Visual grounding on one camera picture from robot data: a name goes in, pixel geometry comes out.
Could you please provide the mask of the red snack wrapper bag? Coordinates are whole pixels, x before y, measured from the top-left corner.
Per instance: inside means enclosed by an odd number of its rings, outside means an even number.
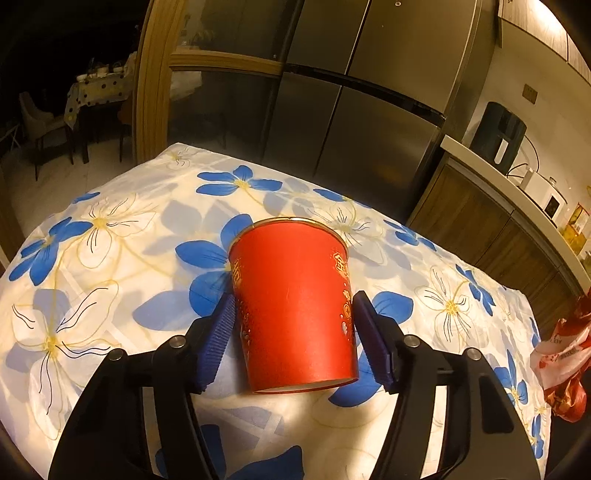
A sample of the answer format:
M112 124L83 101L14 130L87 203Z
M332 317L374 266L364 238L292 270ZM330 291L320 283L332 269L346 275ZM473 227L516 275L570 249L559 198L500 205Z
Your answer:
M570 423L581 420L587 407L583 374L590 369L590 293L577 299L572 311L555 324L548 340L530 356L530 366L553 413Z

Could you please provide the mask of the red paper cup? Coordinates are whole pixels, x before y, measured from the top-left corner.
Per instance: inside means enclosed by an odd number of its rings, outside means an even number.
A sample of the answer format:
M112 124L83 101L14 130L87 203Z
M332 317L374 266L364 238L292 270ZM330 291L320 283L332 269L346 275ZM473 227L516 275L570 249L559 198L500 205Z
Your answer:
M253 392L358 380L348 247L338 233L310 219L266 219L238 234L228 258Z

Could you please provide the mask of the floral blue white tablecloth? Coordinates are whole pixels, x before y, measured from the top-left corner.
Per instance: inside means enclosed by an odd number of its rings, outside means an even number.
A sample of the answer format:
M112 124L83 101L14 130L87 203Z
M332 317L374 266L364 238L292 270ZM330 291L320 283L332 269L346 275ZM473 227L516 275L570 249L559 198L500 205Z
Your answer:
M68 202L1 277L1 423L46 479L83 388L113 348L155 349L211 313L228 249L250 224L295 216L345 240L353 292L435 349L482 351L514 405L541 478L551 414L529 360L540 342L525 295L349 196L183 144ZM193 397L222 479L369 479L397 397L360 379L311 393L246 393L238 338Z

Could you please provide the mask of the cooking oil bottle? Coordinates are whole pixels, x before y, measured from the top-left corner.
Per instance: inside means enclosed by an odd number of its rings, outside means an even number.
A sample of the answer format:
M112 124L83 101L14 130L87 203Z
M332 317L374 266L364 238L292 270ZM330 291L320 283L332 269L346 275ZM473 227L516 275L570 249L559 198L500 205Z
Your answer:
M583 202L566 204L564 207L565 225L561 235L574 252L579 255L587 243L588 236L585 229L590 222L590 185L586 185L587 197Z

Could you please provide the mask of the wooden lower cabinet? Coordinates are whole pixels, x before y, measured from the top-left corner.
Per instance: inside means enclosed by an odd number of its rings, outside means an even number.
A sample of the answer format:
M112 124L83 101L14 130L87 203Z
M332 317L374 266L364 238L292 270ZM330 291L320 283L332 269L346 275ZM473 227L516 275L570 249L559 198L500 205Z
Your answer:
M543 339L588 291L523 209L448 153L407 225L500 284L521 291Z

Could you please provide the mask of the wooden cabinet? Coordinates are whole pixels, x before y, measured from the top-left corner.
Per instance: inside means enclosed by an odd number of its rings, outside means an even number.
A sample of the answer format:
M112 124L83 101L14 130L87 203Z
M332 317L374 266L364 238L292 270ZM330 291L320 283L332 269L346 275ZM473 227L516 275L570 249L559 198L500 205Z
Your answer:
M564 26L542 1L502 0L498 16L549 47L590 83L590 65Z
M588 291L523 209L448 153L407 225L500 284L521 291L543 339Z

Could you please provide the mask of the white slow cooker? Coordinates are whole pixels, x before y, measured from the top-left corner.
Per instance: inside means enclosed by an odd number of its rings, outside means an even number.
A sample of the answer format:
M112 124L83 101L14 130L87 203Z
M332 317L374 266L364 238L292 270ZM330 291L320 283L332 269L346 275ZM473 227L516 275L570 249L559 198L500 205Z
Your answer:
M558 225L559 217L567 206L566 198L554 183L532 168L528 168L519 188L539 207L546 217Z

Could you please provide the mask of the black air fryer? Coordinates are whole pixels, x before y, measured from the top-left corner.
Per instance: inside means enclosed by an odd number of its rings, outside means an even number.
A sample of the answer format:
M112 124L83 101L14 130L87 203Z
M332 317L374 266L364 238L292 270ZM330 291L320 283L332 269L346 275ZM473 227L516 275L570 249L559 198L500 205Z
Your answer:
M490 101L470 149L503 175L509 173L523 142L527 126L523 120L498 102Z

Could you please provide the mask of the polka dot dining table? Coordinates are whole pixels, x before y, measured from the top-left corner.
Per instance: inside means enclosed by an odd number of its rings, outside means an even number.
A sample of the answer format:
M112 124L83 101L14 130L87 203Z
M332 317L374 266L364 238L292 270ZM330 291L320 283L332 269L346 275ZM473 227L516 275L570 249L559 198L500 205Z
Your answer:
M74 130L82 108L110 104L126 100L133 90L135 66L127 62L121 71L113 71L102 77L90 77L75 82L67 95L64 122Z

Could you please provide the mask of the wooden glass door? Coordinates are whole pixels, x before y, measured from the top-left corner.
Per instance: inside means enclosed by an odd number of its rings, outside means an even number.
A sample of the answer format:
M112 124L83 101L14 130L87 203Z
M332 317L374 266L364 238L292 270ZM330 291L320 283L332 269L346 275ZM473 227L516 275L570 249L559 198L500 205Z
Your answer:
M181 142L260 162L301 1L152 1L133 99L133 153Z

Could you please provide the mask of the dark steel refrigerator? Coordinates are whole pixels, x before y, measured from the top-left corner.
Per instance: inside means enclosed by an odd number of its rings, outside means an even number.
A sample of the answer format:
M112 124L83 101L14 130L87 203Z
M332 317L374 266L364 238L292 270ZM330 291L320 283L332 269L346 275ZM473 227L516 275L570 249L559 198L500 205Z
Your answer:
M494 1L308 1L263 162L400 221L462 139L494 52Z

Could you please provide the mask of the wooden upper cabinet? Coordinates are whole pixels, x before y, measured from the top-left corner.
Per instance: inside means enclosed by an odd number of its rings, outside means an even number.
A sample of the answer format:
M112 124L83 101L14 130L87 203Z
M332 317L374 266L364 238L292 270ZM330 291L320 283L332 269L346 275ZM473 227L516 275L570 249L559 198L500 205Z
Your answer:
M564 26L542 1L502 0L498 16L549 47L590 83L590 65Z

